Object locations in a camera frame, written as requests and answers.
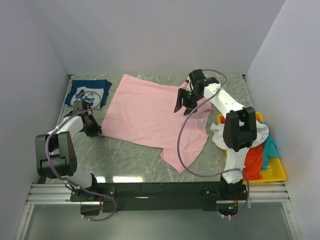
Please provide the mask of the teal t shirt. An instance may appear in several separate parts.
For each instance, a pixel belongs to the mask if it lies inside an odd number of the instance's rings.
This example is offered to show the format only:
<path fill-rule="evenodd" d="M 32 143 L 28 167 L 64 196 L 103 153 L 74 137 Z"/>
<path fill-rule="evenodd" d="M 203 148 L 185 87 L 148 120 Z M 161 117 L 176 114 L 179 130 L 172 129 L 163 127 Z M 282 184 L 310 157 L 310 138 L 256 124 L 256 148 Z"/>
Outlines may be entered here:
<path fill-rule="evenodd" d="M 261 125 L 264 127 L 267 127 L 267 130 L 269 131 L 269 125 L 261 121 Z M 267 137 L 265 138 L 264 142 L 262 143 L 262 148 L 263 148 L 263 153 L 262 153 L 262 169 L 267 170 L 268 165 L 270 162 L 270 158 L 278 158 L 280 159 L 281 156 L 277 150 L 277 144 L 276 141 L 274 140 L 273 136 L 271 135 L 270 131 L 268 132 Z"/>

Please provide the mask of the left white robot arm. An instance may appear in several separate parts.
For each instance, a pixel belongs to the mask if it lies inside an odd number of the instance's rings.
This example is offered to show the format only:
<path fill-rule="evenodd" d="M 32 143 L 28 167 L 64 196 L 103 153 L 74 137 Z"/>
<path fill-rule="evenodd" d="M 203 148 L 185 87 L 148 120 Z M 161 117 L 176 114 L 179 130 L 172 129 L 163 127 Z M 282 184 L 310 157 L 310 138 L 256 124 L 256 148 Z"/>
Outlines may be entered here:
<path fill-rule="evenodd" d="M 92 107 L 84 100 L 74 102 L 73 110 L 64 116 L 61 125 L 35 137 L 36 169 L 40 183 L 60 176 L 72 194 L 85 201 L 94 201 L 100 195 L 100 188 L 92 173 L 78 167 L 73 138 L 79 132 L 90 138 L 102 133 Z"/>

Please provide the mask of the white t shirt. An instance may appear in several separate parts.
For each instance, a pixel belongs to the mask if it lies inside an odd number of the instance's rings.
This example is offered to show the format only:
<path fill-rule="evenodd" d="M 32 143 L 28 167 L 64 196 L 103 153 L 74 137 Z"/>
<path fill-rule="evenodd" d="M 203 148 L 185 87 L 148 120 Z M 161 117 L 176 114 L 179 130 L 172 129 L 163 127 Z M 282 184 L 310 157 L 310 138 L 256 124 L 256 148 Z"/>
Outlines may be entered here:
<path fill-rule="evenodd" d="M 229 148 L 224 142 L 223 139 L 223 131 L 224 131 L 224 123 L 220 123 L 218 125 L 212 124 L 210 130 L 213 131 L 212 141 L 222 150 L 228 150 Z M 257 138 L 253 141 L 250 148 L 255 148 L 261 145 L 269 135 L 269 127 L 264 124 L 256 121 L 256 128 L 257 128 Z"/>

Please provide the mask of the black base beam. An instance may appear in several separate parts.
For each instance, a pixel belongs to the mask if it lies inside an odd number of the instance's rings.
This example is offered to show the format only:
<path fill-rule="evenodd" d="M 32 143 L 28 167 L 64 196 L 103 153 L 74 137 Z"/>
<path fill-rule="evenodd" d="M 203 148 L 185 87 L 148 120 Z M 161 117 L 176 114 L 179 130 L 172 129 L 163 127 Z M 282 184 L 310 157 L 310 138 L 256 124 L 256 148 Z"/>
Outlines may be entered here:
<path fill-rule="evenodd" d="M 125 182 L 99 183 L 98 196 L 86 196 L 75 189 L 72 203 L 81 203 L 86 216 L 117 211 L 202 210 L 217 211 L 218 201 L 244 201 L 248 197 L 242 182 L 227 184 L 222 181 L 200 182 Z"/>

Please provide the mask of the folded blue printed t shirt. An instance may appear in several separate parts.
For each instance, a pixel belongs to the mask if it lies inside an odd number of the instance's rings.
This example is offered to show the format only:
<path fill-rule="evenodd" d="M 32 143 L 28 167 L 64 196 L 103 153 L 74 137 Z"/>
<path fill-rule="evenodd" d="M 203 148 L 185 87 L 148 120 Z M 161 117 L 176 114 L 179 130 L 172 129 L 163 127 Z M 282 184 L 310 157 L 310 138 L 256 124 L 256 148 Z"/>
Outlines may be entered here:
<path fill-rule="evenodd" d="M 64 103 L 73 106 L 75 101 L 83 100 L 91 107 L 100 103 L 101 109 L 107 102 L 112 83 L 107 79 L 100 80 L 73 80 Z"/>

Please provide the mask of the pink t shirt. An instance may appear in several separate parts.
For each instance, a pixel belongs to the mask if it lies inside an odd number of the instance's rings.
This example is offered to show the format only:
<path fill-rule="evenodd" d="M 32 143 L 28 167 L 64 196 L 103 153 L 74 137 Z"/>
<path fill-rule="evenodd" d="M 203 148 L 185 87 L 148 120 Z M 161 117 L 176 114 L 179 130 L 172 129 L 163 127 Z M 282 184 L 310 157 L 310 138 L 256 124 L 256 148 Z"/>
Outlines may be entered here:
<path fill-rule="evenodd" d="M 183 173 L 207 143 L 206 125 L 212 105 L 205 103 L 183 125 L 185 108 L 174 113 L 178 89 L 125 74 L 101 124 L 102 135 L 161 148 L 161 158 Z"/>

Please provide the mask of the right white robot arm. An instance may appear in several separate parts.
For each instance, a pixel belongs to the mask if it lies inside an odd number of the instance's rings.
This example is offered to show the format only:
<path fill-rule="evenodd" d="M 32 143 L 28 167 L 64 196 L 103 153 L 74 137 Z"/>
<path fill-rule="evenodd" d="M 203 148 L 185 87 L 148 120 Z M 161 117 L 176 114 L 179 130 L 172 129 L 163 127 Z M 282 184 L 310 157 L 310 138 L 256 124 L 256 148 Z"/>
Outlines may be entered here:
<path fill-rule="evenodd" d="M 179 88 L 174 112 L 185 107 L 183 122 L 185 126 L 191 116 L 206 103 L 215 106 L 225 119 L 222 138 L 227 147 L 224 171 L 219 172 L 220 187 L 217 194 L 230 200 L 249 188 L 243 184 L 245 159 L 254 140 L 257 138 L 256 112 L 245 107 L 231 97 L 225 90 L 224 81 L 214 77 L 205 77 L 205 70 L 196 69 L 189 73 L 186 88 Z"/>

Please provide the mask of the yellow plastic tray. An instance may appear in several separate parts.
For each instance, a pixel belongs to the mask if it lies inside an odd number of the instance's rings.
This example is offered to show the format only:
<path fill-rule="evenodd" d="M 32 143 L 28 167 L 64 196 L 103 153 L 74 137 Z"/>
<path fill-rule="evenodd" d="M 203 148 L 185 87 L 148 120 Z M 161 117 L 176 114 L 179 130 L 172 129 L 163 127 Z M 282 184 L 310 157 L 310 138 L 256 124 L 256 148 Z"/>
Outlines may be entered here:
<path fill-rule="evenodd" d="M 266 170 L 259 172 L 262 175 L 260 180 L 249 180 L 251 184 L 283 182 L 287 179 L 287 175 L 279 158 L 271 157 Z"/>

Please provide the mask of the orange t shirt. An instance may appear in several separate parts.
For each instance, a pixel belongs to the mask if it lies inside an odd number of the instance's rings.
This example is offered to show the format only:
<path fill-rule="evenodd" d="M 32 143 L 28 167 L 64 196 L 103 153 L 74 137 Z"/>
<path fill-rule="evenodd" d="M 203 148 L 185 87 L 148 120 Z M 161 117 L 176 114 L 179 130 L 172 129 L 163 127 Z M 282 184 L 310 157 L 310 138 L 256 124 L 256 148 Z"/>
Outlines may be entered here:
<path fill-rule="evenodd" d="M 244 172 L 250 181 L 262 180 L 263 176 L 260 170 L 263 165 L 263 146 L 260 144 L 249 149 L 245 162 Z"/>

